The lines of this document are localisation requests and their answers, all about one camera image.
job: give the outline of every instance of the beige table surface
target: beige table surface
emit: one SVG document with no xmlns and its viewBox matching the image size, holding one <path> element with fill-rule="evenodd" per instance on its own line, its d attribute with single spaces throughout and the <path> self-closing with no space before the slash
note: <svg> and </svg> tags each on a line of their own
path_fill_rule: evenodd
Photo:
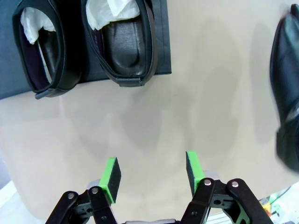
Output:
<svg viewBox="0 0 299 224">
<path fill-rule="evenodd" d="M 169 0 L 171 75 L 142 88 L 101 81 L 56 98 L 1 100 L 0 149 L 28 210 L 46 219 L 62 193 L 99 179 L 111 156 L 122 171 L 120 222 L 182 217 L 186 150 L 258 198 L 297 182 L 275 154 L 269 83 L 275 30 L 293 2 Z"/>
</svg>

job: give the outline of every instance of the black leather shoe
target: black leather shoe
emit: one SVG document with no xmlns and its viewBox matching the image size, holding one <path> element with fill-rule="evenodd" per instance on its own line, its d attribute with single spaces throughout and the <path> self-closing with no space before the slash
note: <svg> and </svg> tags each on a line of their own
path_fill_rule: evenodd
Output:
<svg viewBox="0 0 299 224">
<path fill-rule="evenodd" d="M 292 170 L 299 171 L 299 6 L 283 18 L 276 30 L 270 79 L 281 127 L 277 154 Z"/>
<path fill-rule="evenodd" d="M 42 28 L 33 45 L 27 40 L 20 20 L 27 7 L 45 13 L 56 30 L 49 32 Z M 80 0 L 23 0 L 16 8 L 13 15 L 14 38 L 36 99 L 62 95 L 79 82 L 83 45 L 80 13 Z"/>
<path fill-rule="evenodd" d="M 92 30 L 86 17 L 87 0 L 81 0 L 85 35 L 107 76 L 120 86 L 145 85 L 158 62 L 153 12 L 147 0 L 136 0 L 140 15 Z"/>
</svg>

